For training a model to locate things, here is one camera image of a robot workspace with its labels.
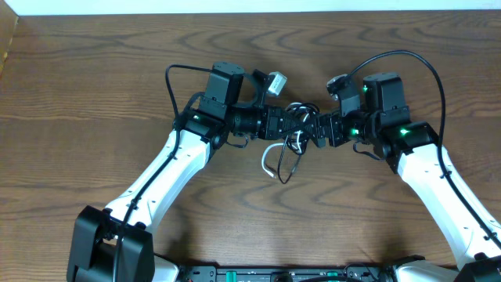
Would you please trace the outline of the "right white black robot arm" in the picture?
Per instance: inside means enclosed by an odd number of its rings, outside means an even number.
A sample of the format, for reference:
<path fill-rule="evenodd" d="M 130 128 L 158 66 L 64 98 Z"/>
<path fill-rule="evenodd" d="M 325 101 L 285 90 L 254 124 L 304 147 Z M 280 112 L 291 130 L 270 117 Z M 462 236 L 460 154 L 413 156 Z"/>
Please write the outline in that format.
<path fill-rule="evenodd" d="M 342 74 L 326 88 L 339 108 L 307 123 L 317 143 L 352 141 L 373 146 L 422 200 L 456 260 L 455 270 L 413 255 L 384 267 L 380 281 L 498 281 L 500 224 L 464 182 L 438 134 L 424 121 L 413 122 L 403 83 L 396 73 L 367 76 L 358 89 Z"/>

